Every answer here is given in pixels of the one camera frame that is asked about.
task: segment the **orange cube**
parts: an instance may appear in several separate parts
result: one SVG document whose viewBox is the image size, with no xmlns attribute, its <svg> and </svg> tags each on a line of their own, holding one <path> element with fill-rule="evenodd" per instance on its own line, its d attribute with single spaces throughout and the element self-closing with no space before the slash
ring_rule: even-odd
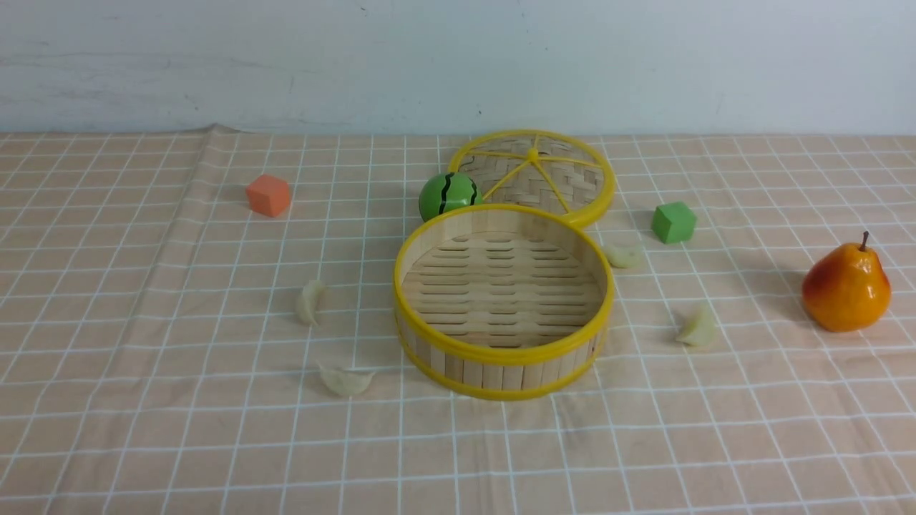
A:
<svg viewBox="0 0 916 515">
<path fill-rule="evenodd" d="M 273 175 L 262 175 L 245 188 L 248 206 L 255 213 L 274 218 L 286 211 L 292 202 L 289 184 Z"/>
</svg>

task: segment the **pear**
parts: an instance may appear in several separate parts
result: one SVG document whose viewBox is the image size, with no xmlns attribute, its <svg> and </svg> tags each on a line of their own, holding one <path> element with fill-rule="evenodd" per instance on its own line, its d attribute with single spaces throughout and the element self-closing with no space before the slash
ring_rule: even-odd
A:
<svg viewBox="0 0 916 515">
<path fill-rule="evenodd" d="M 867 242 L 868 231 L 861 244 L 843 243 L 814 263 L 801 283 L 805 311 L 827 331 L 865 329 L 890 306 L 890 281 Z"/>
</svg>

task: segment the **bamboo steamer lid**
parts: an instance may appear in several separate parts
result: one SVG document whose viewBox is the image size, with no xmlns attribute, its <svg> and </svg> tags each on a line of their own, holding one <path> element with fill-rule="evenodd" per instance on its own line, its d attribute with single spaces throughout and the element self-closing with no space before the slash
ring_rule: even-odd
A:
<svg viewBox="0 0 916 515">
<path fill-rule="evenodd" d="M 458 149 L 449 171 L 470 176 L 484 202 L 541 209 L 578 227 L 607 212 L 616 188 L 602 154 L 573 137 L 540 130 L 479 137 Z"/>
</svg>

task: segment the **green ball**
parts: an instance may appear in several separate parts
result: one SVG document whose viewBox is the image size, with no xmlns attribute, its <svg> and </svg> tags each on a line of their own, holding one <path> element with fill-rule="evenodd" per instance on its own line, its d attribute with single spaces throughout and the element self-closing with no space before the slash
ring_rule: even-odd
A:
<svg viewBox="0 0 916 515">
<path fill-rule="evenodd" d="M 478 200 L 477 185 L 470 177 L 453 171 L 440 173 L 420 191 L 420 217 L 423 222 L 429 222 L 434 216 L 474 205 Z"/>
</svg>

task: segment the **peach tablecloth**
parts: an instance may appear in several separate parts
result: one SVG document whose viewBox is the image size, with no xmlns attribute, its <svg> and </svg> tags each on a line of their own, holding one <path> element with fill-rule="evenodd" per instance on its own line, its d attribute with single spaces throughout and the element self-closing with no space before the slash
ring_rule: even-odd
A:
<svg viewBox="0 0 916 515">
<path fill-rule="evenodd" d="M 618 180 L 592 232 L 647 266 L 616 271 L 593 371 L 506 404 L 431 383 L 391 318 L 467 139 L 0 134 L 0 513 L 916 513 L 916 137 L 584 137 Z M 274 220 L 264 171 L 294 188 Z M 676 200 L 698 228 L 666 247 Z M 894 301 L 826 334 L 802 274 L 864 230 Z M 688 353 L 704 299 L 723 338 Z M 377 374 L 341 400 L 319 362 Z"/>
</svg>

